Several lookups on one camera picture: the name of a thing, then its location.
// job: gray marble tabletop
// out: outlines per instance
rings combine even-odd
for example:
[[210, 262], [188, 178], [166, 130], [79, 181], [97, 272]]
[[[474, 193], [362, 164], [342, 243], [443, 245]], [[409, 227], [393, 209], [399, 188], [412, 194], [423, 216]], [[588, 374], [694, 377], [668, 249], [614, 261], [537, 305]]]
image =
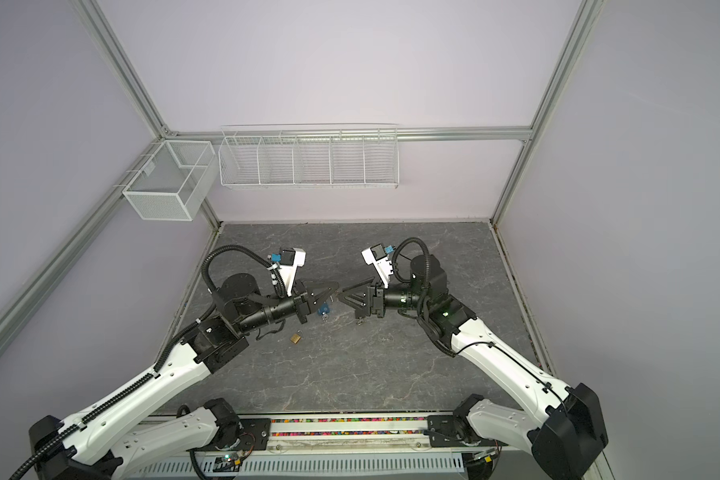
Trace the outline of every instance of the gray marble tabletop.
[[[502, 340], [537, 363], [487, 224], [228, 224], [216, 245], [241, 244], [262, 256], [279, 252], [281, 246], [301, 247], [306, 264], [297, 278], [350, 286], [375, 275], [361, 250], [396, 245], [409, 236], [422, 238], [440, 260], [454, 296]], [[410, 245], [404, 253], [417, 251]], [[272, 292], [266, 270], [243, 254], [222, 254], [210, 268], [217, 284], [238, 272], [253, 274], [262, 294]], [[210, 304], [203, 285], [200, 282], [192, 296], [184, 322]], [[251, 336], [250, 346], [237, 358], [160, 411], [173, 413], [183, 403], [196, 408], [220, 397], [239, 413], [253, 414], [451, 410], [471, 393], [517, 408], [468, 360], [440, 353], [415, 320], [392, 311], [383, 319], [374, 316], [358, 323], [353, 310], [337, 300], [330, 309], [327, 319], [311, 315], [302, 325], [294, 317], [280, 333], [259, 341]], [[294, 344], [290, 338], [297, 331], [301, 339]]]

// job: black cable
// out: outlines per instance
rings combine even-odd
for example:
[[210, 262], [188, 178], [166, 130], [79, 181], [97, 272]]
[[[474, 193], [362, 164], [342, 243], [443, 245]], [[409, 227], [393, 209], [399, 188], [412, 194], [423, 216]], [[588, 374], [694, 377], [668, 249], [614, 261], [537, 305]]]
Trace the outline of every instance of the black cable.
[[429, 339], [429, 340], [432, 342], [432, 345], [436, 346], [436, 347], [438, 348], [438, 350], [440, 350], [440, 351], [441, 351], [442, 353], [444, 353], [445, 355], [448, 355], [448, 356], [450, 356], [451, 358], [455, 358], [455, 357], [456, 357], [456, 355], [455, 355], [450, 349], [442, 346], [442, 345], [440, 344], [440, 342], [436, 342], [436, 341], [434, 341], [434, 340], [432, 340], [432, 339]]
[[507, 353], [504, 349], [502, 349], [501, 347], [499, 347], [498, 345], [496, 345], [496, 343], [494, 343], [494, 342], [472, 342], [472, 343], [470, 343], [469, 345], [465, 345], [465, 346], [461, 347], [461, 349], [460, 349], [458, 352], [456, 352], [456, 353], [454, 354], [454, 356], [458, 356], [459, 353], [463, 352], [464, 350], [466, 350], [466, 349], [468, 349], [469, 347], [474, 346], [474, 345], [488, 345], [488, 348], [493, 348], [493, 349], [496, 349], [496, 350], [502, 352], [502, 353], [505, 354], [510, 360], [512, 360], [513, 362], [517, 363], [521, 369], [525, 370], [525, 371], [528, 373], [528, 375], [530, 375], [530, 376], [532, 376], [534, 379], [536, 379], [536, 381], [537, 381], [538, 383], [540, 383], [544, 388], [546, 388], [546, 389], [548, 389], [550, 392], [552, 392], [552, 395], [554, 395], [554, 396], [557, 397], [557, 400], [560, 401], [560, 407], [563, 408], [563, 413], [565, 413], [565, 416], [568, 416], [568, 412], [566, 411], [565, 406], [563, 405], [563, 399], [560, 398], [560, 396], [557, 395], [557, 392], [552, 389], [552, 384], [551, 384], [551, 383], [544, 383], [544, 382], [542, 382], [541, 379], [540, 379], [539, 377], [537, 377], [531, 370], [528, 370], [528, 368], [527, 368], [525, 365], [523, 365], [522, 363], [520, 363], [520, 361], [519, 361], [518, 359], [514, 358], [512, 355], [510, 355], [509, 353]]
[[[248, 255], [267, 269], [269, 269], [270, 266], [274, 265], [274, 263], [270, 260], [266, 260], [260, 257], [259, 254], [242, 245], [220, 246], [219, 248], [208, 254], [206, 259], [202, 261], [202, 265], [200, 266], [200, 275], [202, 277], [202, 281], [206, 283], [206, 286], [208, 286], [208, 290], [210, 290], [211, 292], [217, 291], [218, 288], [216, 288], [216, 284], [213, 283], [211, 275], [208, 273], [208, 267], [210, 266], [211, 262], [213, 262], [214, 258], [225, 252], [240, 252], [241, 254]], [[282, 276], [280, 275], [279, 269], [272, 270], [271, 274], [275, 277], [275, 294], [278, 296], [278, 298], [285, 298], [288, 295], [286, 292], [286, 284], [282, 281]]]
[[409, 318], [409, 319], [412, 319], [412, 320], [416, 320], [416, 319], [417, 319], [416, 316], [407, 314], [407, 313], [405, 312], [405, 310], [398, 310], [398, 314], [401, 315], [401, 316], [404, 316], [405, 318]]
[[190, 448], [190, 463], [192, 464], [192, 470], [195, 471], [195, 475], [197, 475], [200, 480], [211, 480], [209, 476], [207, 476], [205, 473], [202, 472], [202, 468], [200, 467], [200, 464], [197, 461], [197, 457], [195, 456], [195, 452], [197, 452], [197, 448]]
[[269, 335], [270, 333], [280, 333], [282, 331], [282, 329], [286, 326], [286, 319], [282, 319], [279, 323], [280, 323], [280, 328], [278, 328], [277, 330], [270, 330], [269, 332], [265, 333], [264, 335], [262, 335], [262, 330], [259, 329], [259, 333], [256, 334], [256, 339], [261, 340], [262, 338]]
[[424, 255], [424, 281], [422, 282], [422, 289], [429, 287], [429, 271], [430, 271], [430, 260], [429, 260], [429, 249], [427, 248], [427, 245], [424, 243], [424, 241], [421, 238], [417, 238], [416, 236], [412, 236], [410, 238], [406, 238], [403, 240], [403, 242], [400, 243], [400, 245], [397, 246], [397, 248], [394, 249], [394, 252], [392, 252], [392, 273], [394, 274], [394, 278], [398, 279], [398, 282], [400, 283], [411, 283], [411, 279], [404, 278], [402, 275], [400, 275], [400, 272], [398, 271], [398, 256], [402, 254], [403, 249], [408, 244], [417, 244], [422, 248], [422, 255]]
[[[211, 305], [208, 307], [208, 309], [200, 316], [201, 321], [205, 318], [208, 318], [211, 313], [216, 309], [214, 305]], [[160, 352], [160, 356], [157, 357], [157, 362], [155, 362], [155, 365], [153, 367], [155, 373], [159, 372], [161, 368], [163, 368], [163, 365], [165, 364], [166, 360], [168, 360], [168, 356], [170, 355], [171, 351], [173, 350], [173, 347], [176, 346], [176, 344], [181, 341], [181, 339], [192, 331], [192, 329], [196, 328], [198, 325], [197, 322], [192, 322], [189, 325], [185, 326], [180, 330], [177, 334], [174, 335], [174, 337], [168, 341], [168, 344], [165, 346], [162, 352]], [[123, 398], [126, 398], [131, 393], [135, 392], [137, 389], [141, 388], [145, 383], [147, 383], [149, 380], [155, 378], [156, 376], [150, 373], [145, 373], [141, 378], [136, 380], [135, 382], [131, 383], [126, 387], [125, 389], [118, 392], [115, 396], [108, 399], [98, 407], [94, 408], [90, 412], [86, 414], [86, 416], [83, 417], [82, 423], [88, 424], [96, 417], [104, 413], [106, 410], [120, 402]], [[46, 442], [43, 446], [38, 448], [38, 450], [30, 456], [24, 463], [21, 464], [21, 466], [14, 472], [13, 475], [10, 476], [10, 480], [19, 480], [21, 477], [27, 474], [27, 472], [38, 463], [39, 460], [42, 459], [42, 457], [46, 456], [48, 453], [55, 450], [61, 443], [66, 439], [66, 437], [72, 435], [73, 433], [80, 430], [79, 425], [72, 425], [67, 427], [65, 430], [63, 430], [61, 433], [58, 433], [55, 437], [53, 437], [51, 440]]]
[[424, 309], [424, 299], [427, 297], [429, 287], [422, 288], [422, 294], [418, 296], [418, 303], [416, 303], [416, 315], [423, 317], [422, 311]]

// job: aluminum frame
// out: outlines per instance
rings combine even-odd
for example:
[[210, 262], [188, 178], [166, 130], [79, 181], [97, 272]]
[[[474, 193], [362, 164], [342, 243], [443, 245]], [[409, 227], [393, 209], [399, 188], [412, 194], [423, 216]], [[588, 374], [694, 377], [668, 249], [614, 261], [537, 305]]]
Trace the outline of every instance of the aluminum frame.
[[[354, 128], [354, 129], [338, 129], [327, 128], [322, 130], [314, 129], [293, 129], [293, 130], [243, 130], [238, 133], [245, 133], [246, 136], [259, 137], [289, 137], [299, 136], [307, 137], [314, 135], [323, 136], [369, 136], [373, 137], [381, 133], [393, 133], [397, 135], [398, 141], [448, 141], [448, 140], [529, 140], [533, 131], [530, 127], [430, 127], [430, 128]], [[206, 132], [178, 132], [173, 137], [179, 140], [208, 140], [218, 143], [224, 139], [223, 132], [206, 131]]]
[[159, 145], [159, 141], [150, 143], [131, 165], [131, 168], [125, 172], [118, 185], [112, 187], [102, 197], [98, 205], [89, 211], [87, 217], [77, 225], [66, 241], [25, 283], [22, 291], [17, 293], [0, 312], [0, 356], [24, 328], [29, 318], [50, 296], [72, 265], [86, 251], [88, 245], [106, 226], [117, 208], [126, 202], [123, 197], [122, 185], [125, 185], [136, 174], [142, 163], [146, 161], [145, 159], [151, 156]]
[[605, 0], [583, 0], [579, 11], [576, 14], [576, 20], [570, 29], [563, 52], [557, 61], [555, 70], [552, 73], [552, 79], [547, 85], [547, 90], [541, 99], [541, 104], [536, 111], [534, 120], [530, 124], [531, 135], [523, 142], [520, 149], [518, 159], [512, 167], [512, 172], [507, 180], [504, 190], [501, 192], [499, 202], [496, 205], [493, 216], [490, 218], [497, 227], [500, 225], [501, 217], [507, 211], [509, 202], [518, 187], [523, 171], [528, 165], [528, 159], [534, 152], [536, 143], [544, 129], [547, 127], [552, 116], [552, 111], [565, 90], [565, 84], [570, 77], [570, 73], [574, 70], [576, 61], [579, 59], [580, 53], [584, 48], [586, 39], [589, 37], [592, 27], [599, 16]]
[[[157, 140], [172, 138], [176, 132], [166, 125], [160, 112], [147, 93], [144, 84], [141, 83], [139, 75], [136, 74], [134, 66], [117, 40], [112, 27], [106, 20], [96, 0], [69, 0], [80, 21], [85, 26], [90, 37], [101, 52], [101, 56], [112, 68], [115, 77], [120, 81], [128, 98], [134, 104], [134, 108], [141, 115], [146, 126], [152, 131]], [[200, 210], [212, 229], [218, 229], [221, 225], [219, 218], [213, 211], [208, 200], [203, 200]]]
[[544, 344], [539, 332], [539, 327], [533, 320], [533, 316], [530, 314], [528, 306], [526, 305], [525, 295], [520, 292], [520, 285], [515, 277], [512, 265], [509, 262], [507, 251], [504, 249], [504, 242], [501, 239], [501, 235], [492, 222], [489, 221], [488, 224], [490, 225], [490, 235], [494, 238], [496, 250], [498, 250], [499, 256], [501, 257], [501, 263], [504, 265], [504, 271], [507, 273], [507, 278], [509, 279], [509, 284], [512, 287], [514, 298], [518, 302], [520, 314], [523, 317], [523, 324], [525, 324], [525, 329], [528, 331], [528, 336], [533, 344], [532, 347], [534, 348], [534, 352], [536, 352], [537, 360], [541, 365], [546, 367], [549, 373], [557, 376], [557, 372], [555, 371], [547, 346]]
[[186, 316], [186, 308], [192, 301], [195, 292], [197, 292], [197, 287], [202, 285], [202, 279], [200, 277], [200, 269], [202, 268], [202, 262], [206, 259], [208, 254], [210, 254], [211, 251], [216, 248], [216, 243], [219, 241], [219, 238], [224, 231], [225, 225], [226, 224], [222, 224], [218, 230], [215, 230], [211, 233], [211, 236], [206, 242], [205, 247], [202, 249], [202, 253], [198, 258], [195, 269], [192, 271], [192, 275], [187, 281], [184, 293], [181, 296], [181, 303], [179, 304], [179, 308], [173, 315], [173, 321], [168, 328], [168, 332], [166, 333], [165, 339], [163, 339], [163, 343], [160, 345], [160, 349], [157, 351], [155, 361], [157, 360], [157, 357], [160, 356], [160, 352], [162, 352], [168, 345], [168, 342], [171, 340], [171, 338], [173, 338], [173, 336], [178, 333], [181, 324], [184, 321], [184, 317]]

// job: black motor joint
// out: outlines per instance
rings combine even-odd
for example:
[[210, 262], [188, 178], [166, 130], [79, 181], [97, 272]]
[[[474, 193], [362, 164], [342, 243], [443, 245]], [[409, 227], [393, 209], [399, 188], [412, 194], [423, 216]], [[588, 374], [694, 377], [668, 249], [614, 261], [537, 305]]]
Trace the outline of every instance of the black motor joint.
[[402, 280], [400, 283], [390, 283], [384, 288], [383, 282], [369, 278], [342, 290], [338, 299], [355, 309], [356, 318], [371, 315], [383, 318], [387, 310], [414, 312], [429, 339], [442, 352], [452, 355], [451, 336], [458, 332], [462, 323], [476, 315], [448, 292], [448, 276], [438, 258], [428, 250], [411, 259], [411, 276], [405, 279], [397, 268], [401, 246], [394, 251], [392, 262], [394, 277]]
[[[264, 296], [256, 278], [248, 273], [228, 276], [221, 286], [216, 286], [208, 273], [212, 260], [220, 253], [238, 251], [250, 256], [272, 272], [275, 293]], [[283, 264], [293, 264], [293, 249], [281, 249], [277, 258]], [[248, 347], [246, 335], [269, 325], [279, 325], [290, 316], [297, 316], [301, 323], [307, 315], [318, 308], [338, 290], [338, 283], [316, 280], [297, 280], [291, 295], [279, 275], [277, 264], [253, 253], [244, 246], [224, 245], [211, 252], [201, 266], [201, 275], [209, 292], [217, 315], [201, 320], [198, 327], [184, 339], [197, 353], [196, 362], [204, 362], [211, 373], [220, 369]]]

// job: metal base plate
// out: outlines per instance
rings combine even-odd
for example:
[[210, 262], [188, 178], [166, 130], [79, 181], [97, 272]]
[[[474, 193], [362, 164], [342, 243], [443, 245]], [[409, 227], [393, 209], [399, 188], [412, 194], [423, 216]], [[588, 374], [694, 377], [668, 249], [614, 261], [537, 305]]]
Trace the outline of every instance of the metal base plate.
[[[269, 441], [269, 427], [272, 425], [271, 418], [244, 418], [241, 420], [242, 430], [250, 433], [256, 439], [253, 444], [253, 450], [266, 450], [266, 444]], [[244, 435], [240, 437], [242, 447], [248, 449], [251, 447], [251, 437]]]
[[[427, 430], [439, 433], [440, 435], [430, 435], [429, 444], [433, 447], [463, 447], [464, 444], [456, 440], [456, 426], [452, 415], [430, 415], [427, 417]], [[479, 447], [496, 446], [496, 440], [482, 438]]]

